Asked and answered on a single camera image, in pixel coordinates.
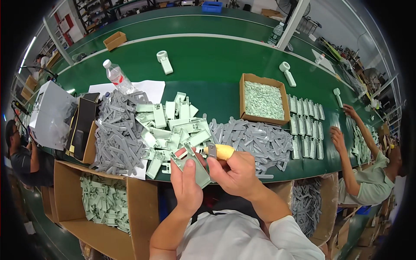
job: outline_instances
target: light green shirt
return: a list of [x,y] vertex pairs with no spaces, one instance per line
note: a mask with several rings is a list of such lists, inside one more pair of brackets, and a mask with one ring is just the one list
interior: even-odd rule
[[387,199],[394,187],[394,183],[383,170],[389,162],[389,159],[380,151],[372,166],[364,171],[353,170],[355,179],[360,184],[358,196],[346,192],[344,178],[341,178],[338,186],[338,203],[368,206],[380,204]]

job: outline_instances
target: man with glasses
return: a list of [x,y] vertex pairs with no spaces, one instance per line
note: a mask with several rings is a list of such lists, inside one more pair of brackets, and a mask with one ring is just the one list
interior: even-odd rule
[[8,158],[17,178],[28,186],[52,186],[54,157],[39,151],[36,144],[30,142],[21,146],[19,130],[14,120],[6,124],[6,143],[9,148]]

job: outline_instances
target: workbench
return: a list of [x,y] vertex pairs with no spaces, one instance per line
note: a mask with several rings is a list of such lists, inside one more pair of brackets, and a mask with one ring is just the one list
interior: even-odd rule
[[[98,52],[69,68],[61,60],[52,70],[60,72],[58,82],[65,90],[75,89],[77,93],[85,93],[90,85],[109,82],[102,63],[110,59],[122,67],[132,82],[146,79],[165,81],[163,104],[173,101],[178,91],[185,92],[199,109],[196,116],[202,117],[202,113],[206,113],[208,121],[216,118],[218,123],[226,123],[230,116],[240,117],[238,82],[242,73],[276,79],[285,84],[288,94],[323,105],[324,159],[291,160],[285,172],[277,167],[269,168],[267,174],[273,174],[274,178],[262,181],[286,181],[340,171],[339,154],[329,135],[330,126],[338,126],[343,131],[351,164],[357,166],[357,160],[351,153],[353,130],[347,124],[347,118],[332,90],[340,89],[342,101],[352,105],[364,123],[377,127],[382,121],[375,112],[364,110],[356,94],[345,82],[312,62],[315,57],[311,49],[319,51],[316,47],[318,43],[310,39],[307,42],[305,35],[302,36],[304,39],[292,37],[290,42],[294,54],[260,43],[261,40],[267,41],[277,23],[261,15],[226,8],[221,14],[208,15],[202,13],[200,7],[150,11],[114,22],[81,39],[68,48],[70,56],[80,52]],[[116,31],[126,33],[130,42],[108,52],[104,50],[103,40]],[[168,52],[174,71],[172,74],[165,75],[156,59],[156,53],[160,50]],[[278,69],[283,61],[290,64],[297,87],[290,87]],[[170,176],[159,172],[156,180],[169,181]]]

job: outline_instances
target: standing fan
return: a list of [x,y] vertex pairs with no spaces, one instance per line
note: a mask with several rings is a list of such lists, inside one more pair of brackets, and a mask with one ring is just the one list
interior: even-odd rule
[[[279,0],[279,2],[276,3],[279,6],[279,8],[287,14],[286,23],[289,22],[290,17],[292,16],[293,10],[295,10],[297,3],[299,0]],[[307,16],[309,12],[311,11],[311,4],[308,4],[308,7],[306,7],[305,13],[303,14],[303,17]]]

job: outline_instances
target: bottle cap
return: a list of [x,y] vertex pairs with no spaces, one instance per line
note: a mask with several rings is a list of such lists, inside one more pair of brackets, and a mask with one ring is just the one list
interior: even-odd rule
[[103,62],[104,68],[108,69],[111,66],[111,61],[109,59],[105,60]]

